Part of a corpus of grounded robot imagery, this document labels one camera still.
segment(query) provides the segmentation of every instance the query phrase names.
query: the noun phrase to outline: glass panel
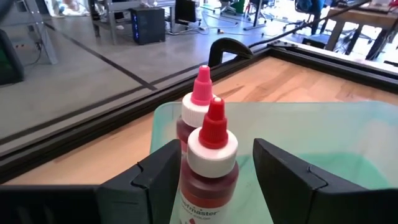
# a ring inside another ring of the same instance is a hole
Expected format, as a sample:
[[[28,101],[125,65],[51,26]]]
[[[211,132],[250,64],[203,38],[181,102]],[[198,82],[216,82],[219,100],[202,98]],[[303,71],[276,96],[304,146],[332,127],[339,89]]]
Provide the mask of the glass panel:
[[[398,186],[398,108],[361,103],[227,103],[228,129],[239,140],[239,180],[225,223],[272,223],[252,160],[254,138],[368,189]],[[175,139],[180,103],[155,111],[151,152]]]

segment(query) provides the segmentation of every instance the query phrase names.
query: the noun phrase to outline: wooden surface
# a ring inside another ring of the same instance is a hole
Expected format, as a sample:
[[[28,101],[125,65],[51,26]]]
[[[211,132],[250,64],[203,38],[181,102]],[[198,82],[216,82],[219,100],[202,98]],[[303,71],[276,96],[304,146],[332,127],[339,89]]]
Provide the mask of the wooden surface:
[[[340,11],[340,8],[333,7],[329,10],[328,15]],[[356,24],[369,25],[389,29],[397,19],[397,14],[381,14],[375,12],[364,12],[358,10],[350,10],[339,16],[332,18],[334,21],[352,22]]]
[[[266,58],[214,86],[226,101],[363,101],[398,105],[398,96]],[[152,114],[23,174],[7,184],[100,184],[149,153]]]

